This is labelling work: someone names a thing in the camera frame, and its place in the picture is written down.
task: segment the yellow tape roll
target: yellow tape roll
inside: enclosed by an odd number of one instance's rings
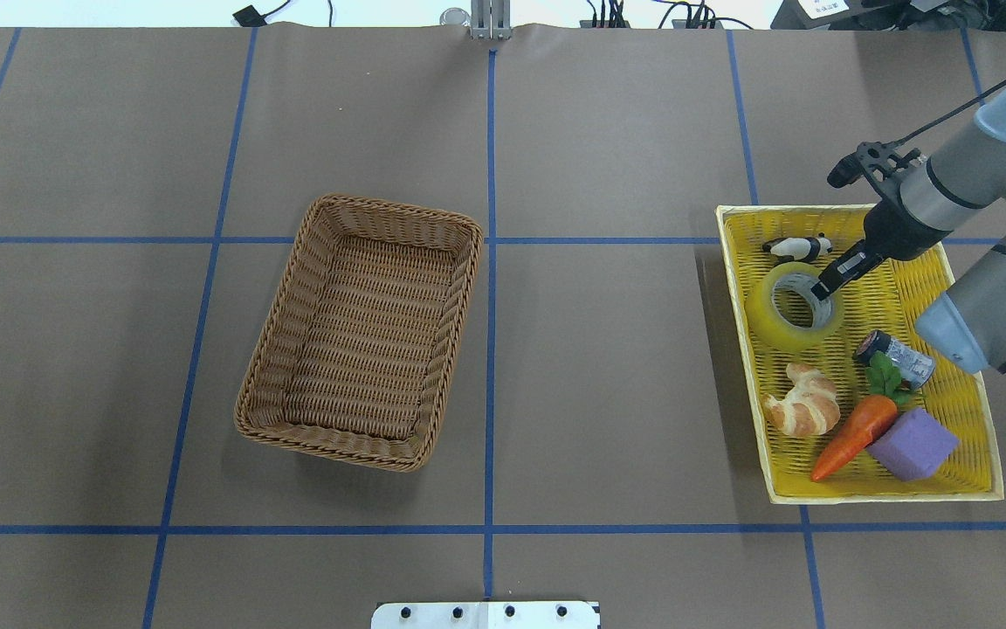
[[[828,301],[814,297],[811,288],[818,283],[818,268],[803,262],[787,262],[772,268],[762,282],[751,287],[743,307],[747,312],[747,327],[760,340],[776,349],[798,354],[822,342],[841,327],[844,310],[839,295]],[[779,312],[775,294],[790,291],[802,297],[813,311],[813,325],[796,326]]]

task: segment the black and white toy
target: black and white toy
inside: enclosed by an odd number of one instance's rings
[[[805,239],[775,239],[764,243],[764,251],[777,255],[779,262],[814,262],[820,255],[833,254],[833,243],[825,234]]]

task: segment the purple block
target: purple block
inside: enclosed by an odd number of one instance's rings
[[[883,463],[898,480],[930,478],[954,453],[957,437],[926,410],[902,414],[867,453]]]

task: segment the toy carrot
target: toy carrot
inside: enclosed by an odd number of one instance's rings
[[[899,404],[910,399],[910,394],[899,388],[903,379],[898,367],[882,351],[871,357],[864,373],[867,374],[871,395],[856,404],[845,426],[817,458],[814,471],[810,474],[815,482],[845,467],[859,451],[882,437],[898,419]]]

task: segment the white background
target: white background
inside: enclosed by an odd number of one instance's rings
[[[235,25],[231,13],[247,4],[268,12],[284,0],[0,0],[0,27],[176,27],[176,25]],[[594,3],[600,6],[599,0]],[[782,0],[709,0],[719,16],[738,17],[756,28],[770,28]],[[333,0],[333,25],[432,25],[450,7],[470,7],[467,0]],[[634,28],[655,28],[666,5],[627,0],[627,19]],[[512,0],[511,24],[547,23],[575,27],[593,11],[584,0]],[[685,9],[673,16],[683,17]],[[325,0],[293,0],[271,21],[328,24]]]

